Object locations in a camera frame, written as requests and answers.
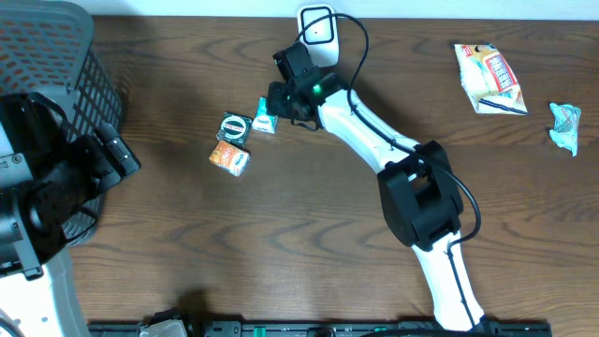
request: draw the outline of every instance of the small packet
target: small packet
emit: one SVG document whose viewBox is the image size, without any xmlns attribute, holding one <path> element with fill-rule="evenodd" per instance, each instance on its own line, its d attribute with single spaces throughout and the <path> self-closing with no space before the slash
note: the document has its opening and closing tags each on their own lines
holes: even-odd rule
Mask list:
<svg viewBox="0 0 599 337">
<path fill-rule="evenodd" d="M 580 110 L 569 104 L 557 105 L 549 104 L 551 112 L 555 117 L 553 130 L 549 130 L 549 136 L 559 147 L 572 152 L 572 156 L 577 155 L 578 150 L 578 123 L 580 122 Z"/>
<path fill-rule="evenodd" d="M 250 161 L 250 154 L 220 140 L 209 159 L 217 167 L 239 177 Z"/>
<path fill-rule="evenodd" d="M 256 111 L 256 117 L 252 123 L 254 130 L 268 132 L 274 134 L 277 130 L 277 122 L 279 122 L 279 116 L 270 116 L 267 114 L 266 98 L 260 97 L 258 100 L 258 109 Z"/>
<path fill-rule="evenodd" d="M 522 90 L 512 68 L 492 44 L 454 45 L 461 86 L 476 113 L 526 115 Z"/>
<path fill-rule="evenodd" d="M 252 119 L 235 113 L 225 112 L 221 128 L 216 134 L 218 140 L 226 140 L 239 147 L 245 146 L 250 135 Z"/>
</svg>

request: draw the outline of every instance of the wooden surface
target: wooden surface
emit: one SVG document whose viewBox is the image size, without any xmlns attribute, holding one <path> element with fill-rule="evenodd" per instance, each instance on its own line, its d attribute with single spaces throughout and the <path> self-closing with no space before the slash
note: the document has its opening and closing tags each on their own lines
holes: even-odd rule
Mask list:
<svg viewBox="0 0 599 337">
<path fill-rule="evenodd" d="M 110 191 L 97 235 L 71 250 L 90 320 L 183 303 L 247 319 L 432 315 L 414 253 L 382 217 L 369 167 L 326 131 L 253 132 L 240 178 L 208 156 L 225 111 L 254 116 L 295 20 L 95 18 L 96 49 L 128 92 L 124 137 L 141 172 Z M 463 247 L 488 315 L 599 330 L 599 22 L 367 20 L 358 94 L 411 138 L 436 139 L 477 197 Z M 340 23 L 341 69 L 362 36 Z M 493 42 L 528 117 L 474 113 L 451 43 Z M 548 102 L 582 108 L 578 156 L 549 139 Z M 461 217 L 464 230 L 473 213 Z"/>
</svg>

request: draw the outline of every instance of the white wall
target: white wall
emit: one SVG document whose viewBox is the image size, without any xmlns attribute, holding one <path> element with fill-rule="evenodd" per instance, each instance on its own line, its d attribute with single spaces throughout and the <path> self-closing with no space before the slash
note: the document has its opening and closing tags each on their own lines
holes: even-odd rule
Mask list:
<svg viewBox="0 0 599 337">
<path fill-rule="evenodd" d="M 68 0 L 92 14 L 294 17 L 314 0 Z M 360 18 L 599 20 L 599 0 L 328 0 Z"/>
</svg>

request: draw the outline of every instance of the blue stripe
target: blue stripe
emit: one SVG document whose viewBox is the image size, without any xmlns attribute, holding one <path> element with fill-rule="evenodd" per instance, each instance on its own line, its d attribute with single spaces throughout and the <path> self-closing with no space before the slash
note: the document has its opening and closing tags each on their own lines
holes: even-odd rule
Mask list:
<svg viewBox="0 0 599 337">
<path fill-rule="evenodd" d="M 481 99 L 481 100 L 478 101 L 478 103 L 482 103 L 484 105 L 488 105 L 490 107 L 494 107 L 494 108 L 497 108 L 497 109 L 500 109 L 500 110 L 503 110 L 503 111 L 510 111 L 510 112 L 515 112 L 517 114 L 523 114 L 523 115 L 527 115 L 528 114 L 528 112 L 525 112 L 525 111 L 522 111 L 522 110 L 517 110 L 517 109 L 514 109 L 514 108 L 508 108 L 508 107 L 503 106 L 501 104 L 490 102 L 490 101 L 488 101 L 486 99 Z"/>
</svg>

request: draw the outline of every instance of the gray basket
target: gray basket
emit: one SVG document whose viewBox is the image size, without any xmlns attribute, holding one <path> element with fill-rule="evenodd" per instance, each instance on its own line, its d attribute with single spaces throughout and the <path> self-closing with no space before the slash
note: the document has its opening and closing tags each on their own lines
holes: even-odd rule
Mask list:
<svg viewBox="0 0 599 337">
<path fill-rule="evenodd" d="M 68 118 L 68 141 L 91 134 L 101 123 L 120 130 L 123 104 L 94 51 L 94 22 L 68 2 L 0 0 L 0 95 L 40 92 Z M 103 198 L 85 206 L 98 213 Z M 68 238 L 88 228 L 82 213 L 63 224 Z M 89 230 L 77 241 L 88 241 Z"/>
</svg>

